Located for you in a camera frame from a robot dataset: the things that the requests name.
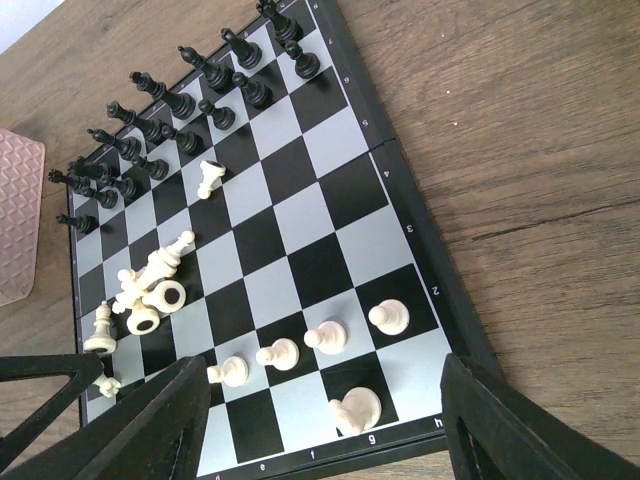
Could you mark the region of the white piece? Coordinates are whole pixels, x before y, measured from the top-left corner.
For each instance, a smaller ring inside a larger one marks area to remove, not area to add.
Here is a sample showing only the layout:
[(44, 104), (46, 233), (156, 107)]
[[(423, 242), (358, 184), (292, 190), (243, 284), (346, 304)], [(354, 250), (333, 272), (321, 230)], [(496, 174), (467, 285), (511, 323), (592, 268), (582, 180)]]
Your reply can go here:
[(401, 301), (387, 299), (369, 310), (368, 320), (382, 333), (395, 336), (408, 328), (410, 314)]
[(345, 437), (359, 435), (374, 427), (382, 414), (378, 395), (366, 387), (349, 390), (342, 400), (330, 400), (328, 408), (336, 428)]

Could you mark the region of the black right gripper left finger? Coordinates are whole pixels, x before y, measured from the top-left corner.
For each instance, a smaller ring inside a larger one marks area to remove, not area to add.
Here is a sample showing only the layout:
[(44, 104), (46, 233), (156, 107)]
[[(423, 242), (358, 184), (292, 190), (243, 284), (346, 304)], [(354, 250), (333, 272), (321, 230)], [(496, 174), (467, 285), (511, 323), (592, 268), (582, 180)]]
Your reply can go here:
[(103, 372), (96, 355), (8, 356), (4, 382), (65, 375), (68, 383), (1, 439), (4, 479), (192, 479), (210, 401), (205, 360), (185, 357), (66, 439), (12, 468)]

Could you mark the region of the white pawn e2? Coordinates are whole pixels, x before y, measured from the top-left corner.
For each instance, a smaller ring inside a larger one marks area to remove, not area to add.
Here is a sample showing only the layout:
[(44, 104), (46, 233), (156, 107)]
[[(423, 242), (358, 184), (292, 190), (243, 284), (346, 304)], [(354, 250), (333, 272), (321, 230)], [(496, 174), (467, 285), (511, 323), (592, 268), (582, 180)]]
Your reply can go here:
[(260, 348), (255, 358), (261, 366), (272, 366), (279, 371), (288, 371), (297, 365), (299, 349), (293, 340), (280, 338), (271, 346)]

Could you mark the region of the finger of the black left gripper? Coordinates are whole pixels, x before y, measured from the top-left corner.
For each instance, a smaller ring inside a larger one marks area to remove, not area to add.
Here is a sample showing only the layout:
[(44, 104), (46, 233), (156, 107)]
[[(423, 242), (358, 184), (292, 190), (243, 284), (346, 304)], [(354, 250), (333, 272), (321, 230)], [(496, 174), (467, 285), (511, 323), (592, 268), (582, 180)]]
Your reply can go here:
[(66, 376), (67, 383), (41, 407), (1, 438), (1, 457), (17, 458), (101, 374), (95, 353), (1, 358), (1, 382)]

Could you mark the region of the white knight b1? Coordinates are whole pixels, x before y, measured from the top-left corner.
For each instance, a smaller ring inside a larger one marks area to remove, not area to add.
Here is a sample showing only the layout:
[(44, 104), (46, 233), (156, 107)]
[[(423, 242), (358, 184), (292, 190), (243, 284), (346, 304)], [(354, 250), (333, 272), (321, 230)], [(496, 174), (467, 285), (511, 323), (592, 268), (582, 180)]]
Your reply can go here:
[(101, 373), (93, 384), (98, 387), (100, 394), (106, 398), (115, 397), (122, 388), (122, 384), (116, 378), (108, 377), (105, 373)]

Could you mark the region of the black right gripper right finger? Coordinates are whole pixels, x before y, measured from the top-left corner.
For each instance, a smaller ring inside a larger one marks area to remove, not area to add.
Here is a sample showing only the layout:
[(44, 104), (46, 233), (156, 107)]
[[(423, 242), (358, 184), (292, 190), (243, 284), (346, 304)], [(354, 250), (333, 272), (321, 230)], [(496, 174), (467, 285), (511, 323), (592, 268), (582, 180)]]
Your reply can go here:
[(637, 479), (639, 467), (592, 441), (468, 357), (441, 377), (457, 479)]

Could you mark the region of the white pawn d2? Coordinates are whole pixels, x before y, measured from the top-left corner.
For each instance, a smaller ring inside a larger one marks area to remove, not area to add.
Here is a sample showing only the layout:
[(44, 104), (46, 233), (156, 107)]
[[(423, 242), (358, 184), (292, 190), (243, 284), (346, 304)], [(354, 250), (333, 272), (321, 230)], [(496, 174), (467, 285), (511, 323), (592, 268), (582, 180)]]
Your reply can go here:
[(208, 367), (206, 373), (210, 384), (225, 384), (236, 388), (247, 382), (249, 366), (244, 358), (230, 356), (221, 365)]

